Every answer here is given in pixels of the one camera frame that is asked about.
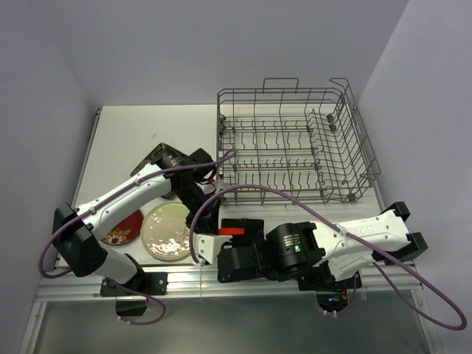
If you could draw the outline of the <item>orange bowl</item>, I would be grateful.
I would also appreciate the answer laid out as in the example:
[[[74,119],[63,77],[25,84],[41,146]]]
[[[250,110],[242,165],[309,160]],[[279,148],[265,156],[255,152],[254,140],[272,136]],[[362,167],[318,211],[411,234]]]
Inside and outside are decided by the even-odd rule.
[[[219,235],[244,235],[245,229],[243,227],[224,227],[218,230]]]

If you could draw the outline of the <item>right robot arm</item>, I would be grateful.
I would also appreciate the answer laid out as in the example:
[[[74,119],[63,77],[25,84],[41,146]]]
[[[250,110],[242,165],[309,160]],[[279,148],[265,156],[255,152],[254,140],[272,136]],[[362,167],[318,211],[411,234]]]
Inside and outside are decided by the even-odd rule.
[[[283,223],[269,233],[262,219],[224,218],[212,231],[198,230],[193,249],[217,267],[220,283],[295,279],[301,291],[340,291],[361,287],[360,270],[376,262],[389,266],[414,260],[428,245],[410,232],[403,202],[381,214],[330,228],[319,221]]]

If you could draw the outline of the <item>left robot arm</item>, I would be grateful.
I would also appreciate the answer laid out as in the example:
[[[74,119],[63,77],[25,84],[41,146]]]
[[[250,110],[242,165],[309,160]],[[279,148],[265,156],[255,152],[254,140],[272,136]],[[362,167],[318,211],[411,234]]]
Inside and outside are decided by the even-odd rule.
[[[126,294],[147,288],[148,278],[129,254],[101,246],[100,241],[133,212],[155,198],[175,194],[189,211],[188,222],[209,196],[201,184],[216,174],[222,159],[213,160],[202,148],[190,155],[158,144],[127,181],[88,203],[55,210],[52,245],[76,277],[99,274]]]

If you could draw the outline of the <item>cream green round plate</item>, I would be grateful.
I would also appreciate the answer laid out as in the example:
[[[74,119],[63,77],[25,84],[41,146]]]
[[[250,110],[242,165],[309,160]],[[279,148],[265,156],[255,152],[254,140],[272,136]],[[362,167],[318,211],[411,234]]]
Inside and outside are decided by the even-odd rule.
[[[142,245],[151,257],[174,263],[190,256],[188,213],[181,202],[168,201],[146,214],[140,235]]]

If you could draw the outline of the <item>red floral small plate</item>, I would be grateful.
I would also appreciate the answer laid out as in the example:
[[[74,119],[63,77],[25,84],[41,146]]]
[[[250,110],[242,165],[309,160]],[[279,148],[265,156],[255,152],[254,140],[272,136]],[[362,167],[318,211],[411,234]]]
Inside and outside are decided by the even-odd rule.
[[[108,246],[124,246],[139,236],[143,222],[142,212],[137,211],[120,221],[101,242]]]

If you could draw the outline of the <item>black square floral plate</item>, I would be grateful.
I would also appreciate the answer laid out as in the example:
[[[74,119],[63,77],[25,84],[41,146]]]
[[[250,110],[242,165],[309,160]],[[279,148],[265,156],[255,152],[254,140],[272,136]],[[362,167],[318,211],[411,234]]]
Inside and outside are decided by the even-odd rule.
[[[169,145],[163,142],[157,144],[157,146],[155,146],[155,148],[152,149],[152,151],[149,152],[149,154],[146,155],[146,157],[144,157],[143,160],[141,160],[141,162],[138,163],[138,165],[131,171],[130,177],[133,177],[139,173],[146,164],[154,162],[156,160],[156,156],[162,154],[168,147]],[[169,193],[162,195],[161,198],[166,201],[172,201],[176,198],[176,194],[173,191],[170,191]]]

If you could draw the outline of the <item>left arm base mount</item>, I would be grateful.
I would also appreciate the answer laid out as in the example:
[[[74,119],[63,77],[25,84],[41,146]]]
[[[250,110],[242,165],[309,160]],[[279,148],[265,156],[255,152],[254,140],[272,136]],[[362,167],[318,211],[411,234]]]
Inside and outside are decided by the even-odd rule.
[[[167,272],[137,274],[124,285],[111,278],[104,278],[100,287],[101,297],[113,297],[115,311],[119,318],[134,322],[134,318],[143,316],[152,305],[158,305],[162,312],[158,320],[166,314],[165,304],[156,296],[167,292]]]

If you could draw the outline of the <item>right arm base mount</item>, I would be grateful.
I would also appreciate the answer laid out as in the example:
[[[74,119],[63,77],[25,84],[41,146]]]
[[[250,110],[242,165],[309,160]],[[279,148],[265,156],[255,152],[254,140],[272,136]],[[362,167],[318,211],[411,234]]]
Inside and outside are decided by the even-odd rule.
[[[337,318],[352,305],[357,290],[362,286],[359,271],[345,280],[325,282],[317,268],[310,275],[300,277],[297,284],[300,291],[313,291],[316,295],[316,310],[332,318]]]

